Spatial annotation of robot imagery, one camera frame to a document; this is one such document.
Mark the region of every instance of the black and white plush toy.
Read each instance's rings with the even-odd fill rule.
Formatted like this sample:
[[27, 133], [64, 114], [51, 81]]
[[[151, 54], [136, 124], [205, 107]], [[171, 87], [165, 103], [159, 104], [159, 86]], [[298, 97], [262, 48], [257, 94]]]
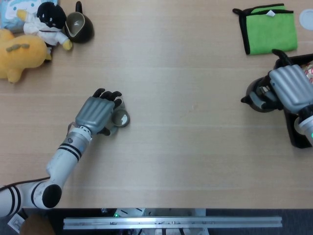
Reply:
[[38, 8], [37, 17], [24, 10], [18, 10], [17, 16], [25, 21], [25, 34], [37, 35], [45, 41], [48, 48], [46, 60], [52, 60], [52, 47], [58, 43], [65, 50], [70, 50], [73, 47], [70, 39], [62, 33], [67, 17], [59, 5], [54, 5], [52, 2], [44, 2]]

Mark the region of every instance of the white tag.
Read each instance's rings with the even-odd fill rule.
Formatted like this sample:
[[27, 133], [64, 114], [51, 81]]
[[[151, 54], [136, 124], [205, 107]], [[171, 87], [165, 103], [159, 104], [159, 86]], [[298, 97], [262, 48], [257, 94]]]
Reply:
[[276, 14], [272, 10], [270, 10], [266, 15], [274, 17]]
[[8, 222], [8, 225], [14, 229], [18, 234], [20, 234], [21, 226], [24, 223], [24, 219], [18, 214], [15, 214], [12, 219]]

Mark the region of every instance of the stuffed toy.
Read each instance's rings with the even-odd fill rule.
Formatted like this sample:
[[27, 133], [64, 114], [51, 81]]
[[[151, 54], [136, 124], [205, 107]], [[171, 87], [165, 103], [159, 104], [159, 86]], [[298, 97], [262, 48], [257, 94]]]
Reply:
[[59, 5], [54, 5], [52, 2], [44, 2], [38, 8], [37, 17], [25, 10], [18, 10], [17, 16], [25, 21], [24, 33], [26, 35], [37, 35], [45, 41], [47, 45], [47, 61], [52, 60], [52, 48], [58, 43], [65, 50], [70, 50], [73, 47], [70, 39], [61, 32], [67, 17]]
[[47, 47], [38, 36], [14, 38], [8, 29], [0, 29], [0, 78], [16, 83], [26, 68], [39, 67], [46, 58]]

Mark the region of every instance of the green towel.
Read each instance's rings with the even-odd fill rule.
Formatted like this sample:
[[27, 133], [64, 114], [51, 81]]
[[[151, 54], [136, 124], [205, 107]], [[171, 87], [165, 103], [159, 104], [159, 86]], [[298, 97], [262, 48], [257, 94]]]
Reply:
[[[269, 11], [275, 16], [268, 16]], [[272, 49], [283, 51], [298, 47], [293, 11], [284, 4], [257, 6], [246, 10], [233, 9], [239, 15], [246, 54], [266, 54]]]

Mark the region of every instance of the metal rail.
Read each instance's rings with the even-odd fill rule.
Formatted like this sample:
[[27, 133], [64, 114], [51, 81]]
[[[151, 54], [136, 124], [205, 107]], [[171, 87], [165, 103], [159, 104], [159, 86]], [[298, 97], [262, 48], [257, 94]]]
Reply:
[[105, 217], [66, 218], [65, 230], [281, 228], [282, 217]]

